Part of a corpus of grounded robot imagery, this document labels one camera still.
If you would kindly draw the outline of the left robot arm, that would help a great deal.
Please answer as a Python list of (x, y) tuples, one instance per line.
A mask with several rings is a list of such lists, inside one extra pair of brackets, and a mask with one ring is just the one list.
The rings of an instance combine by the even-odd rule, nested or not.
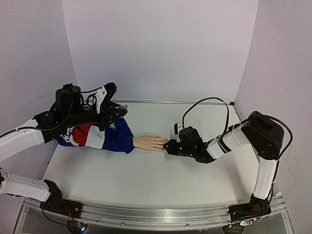
[[(50, 110), (35, 115), (21, 126), (0, 136), (0, 159), (4, 161), (26, 149), (55, 140), (68, 128), (87, 125), (104, 132), (116, 120), (126, 115), (126, 110), (111, 101), (117, 91), (113, 82), (89, 91), (83, 97), (79, 86), (71, 83), (56, 91)], [(81, 216), (82, 203), (64, 199), (61, 190), (50, 180), (34, 180), (0, 170), (0, 192), (13, 196), (32, 198), (40, 202), (43, 210), (71, 218)]]

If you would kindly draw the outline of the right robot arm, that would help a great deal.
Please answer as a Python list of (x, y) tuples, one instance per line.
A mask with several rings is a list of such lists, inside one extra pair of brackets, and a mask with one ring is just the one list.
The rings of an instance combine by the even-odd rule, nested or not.
[(207, 142), (191, 126), (185, 128), (182, 124), (176, 124), (175, 134), (177, 138), (163, 146), (167, 154), (191, 157), (204, 164), (250, 145), (259, 162), (255, 187), (248, 203), (228, 207), (230, 224), (259, 219), (271, 213), (280, 158), (293, 141), (293, 134), (284, 122), (254, 111), (247, 119), (227, 127), (221, 135)]

